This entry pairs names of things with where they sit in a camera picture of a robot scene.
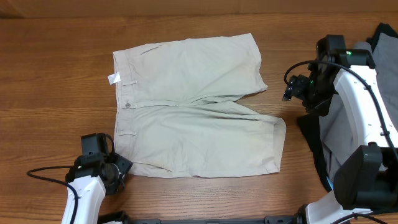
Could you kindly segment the beige shorts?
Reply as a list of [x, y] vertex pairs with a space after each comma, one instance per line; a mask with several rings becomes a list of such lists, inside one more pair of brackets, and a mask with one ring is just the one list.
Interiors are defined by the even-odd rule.
[[252, 34], [144, 44], [113, 53], [116, 152], [147, 177], [280, 171], [286, 125], [239, 104], [267, 90]]

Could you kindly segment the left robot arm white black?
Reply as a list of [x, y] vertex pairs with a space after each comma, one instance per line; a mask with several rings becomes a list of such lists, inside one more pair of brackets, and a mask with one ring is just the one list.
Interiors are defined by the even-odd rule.
[[107, 195], [124, 190], [132, 162], [116, 153], [110, 135], [94, 133], [81, 137], [82, 155], [65, 176], [68, 198], [62, 223], [127, 223], [125, 212], [99, 215]]

